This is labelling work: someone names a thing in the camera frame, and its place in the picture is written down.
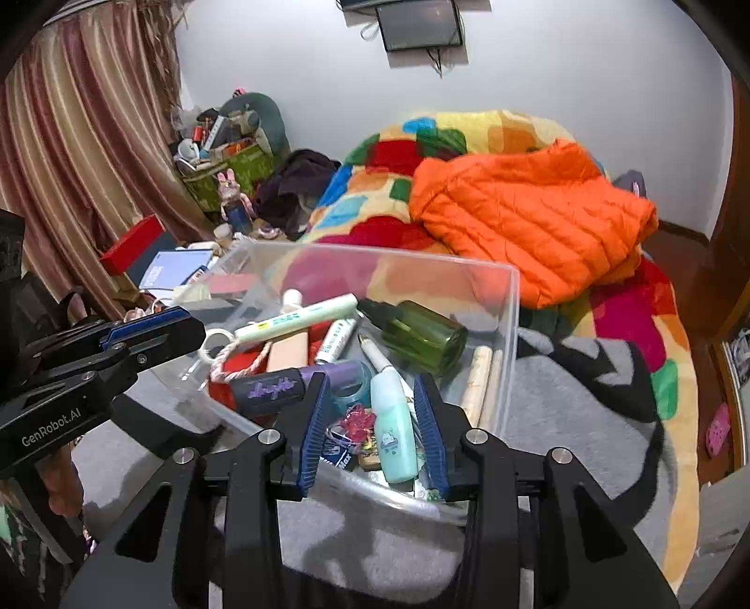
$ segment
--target metal screw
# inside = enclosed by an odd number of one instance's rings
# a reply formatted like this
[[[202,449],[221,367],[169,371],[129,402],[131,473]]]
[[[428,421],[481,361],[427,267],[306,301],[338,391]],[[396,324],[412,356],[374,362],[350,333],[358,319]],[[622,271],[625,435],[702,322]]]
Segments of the metal screw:
[[[567,448],[554,448],[552,450],[552,458],[559,464],[565,465],[573,461],[573,453]]]
[[[466,432],[466,439],[472,444],[484,444],[488,438],[487,432],[483,429],[469,429]]]
[[[275,429],[264,429],[258,434],[261,444],[275,444],[281,438],[281,434]]]
[[[190,463],[194,457],[195,451],[192,448],[180,448],[172,455],[172,459],[175,460],[175,463],[179,463],[180,465]]]

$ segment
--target striped curtain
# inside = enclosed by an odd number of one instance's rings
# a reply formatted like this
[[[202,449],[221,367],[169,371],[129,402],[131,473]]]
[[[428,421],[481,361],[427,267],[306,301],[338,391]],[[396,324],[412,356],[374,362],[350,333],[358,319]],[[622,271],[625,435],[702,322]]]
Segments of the striped curtain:
[[[0,207],[25,218],[25,267],[58,299],[83,285],[112,318],[122,310],[98,259],[138,220],[156,214],[185,241],[211,234],[167,147],[179,87],[174,39],[159,33],[168,10],[126,0],[66,17],[0,85]]]

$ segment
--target blue notebook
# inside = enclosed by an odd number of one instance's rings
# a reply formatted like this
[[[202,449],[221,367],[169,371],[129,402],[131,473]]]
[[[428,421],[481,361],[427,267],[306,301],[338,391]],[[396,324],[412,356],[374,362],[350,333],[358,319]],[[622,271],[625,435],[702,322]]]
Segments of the blue notebook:
[[[195,271],[208,266],[213,250],[169,250],[156,254],[139,284],[141,290],[171,290],[190,279]]]

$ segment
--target pink bunny toy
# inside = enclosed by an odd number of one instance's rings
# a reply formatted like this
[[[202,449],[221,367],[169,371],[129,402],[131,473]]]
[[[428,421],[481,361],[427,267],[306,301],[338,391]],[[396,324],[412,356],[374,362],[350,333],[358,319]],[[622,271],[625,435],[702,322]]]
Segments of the pink bunny toy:
[[[234,170],[228,169],[226,175],[219,173],[216,177],[219,180],[218,193],[219,199],[221,200],[221,217],[224,221],[227,221],[225,207],[236,205],[238,203],[244,207],[245,213],[250,221],[255,220],[257,216],[253,210],[253,204],[248,195],[240,190],[240,185],[235,180]]]

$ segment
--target white wall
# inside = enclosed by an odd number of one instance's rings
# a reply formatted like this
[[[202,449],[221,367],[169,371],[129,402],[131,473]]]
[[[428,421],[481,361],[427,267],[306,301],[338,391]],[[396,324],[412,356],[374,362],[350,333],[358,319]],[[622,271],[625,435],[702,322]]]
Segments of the white wall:
[[[458,1],[466,51],[451,51],[441,80],[423,52],[389,58],[380,36],[362,40],[362,18],[335,0],[196,0],[177,30],[184,82],[201,107],[239,86],[270,95],[293,148],[335,158],[429,111],[555,119],[613,176],[642,171],[665,220],[710,234],[731,151],[731,81],[671,0]]]

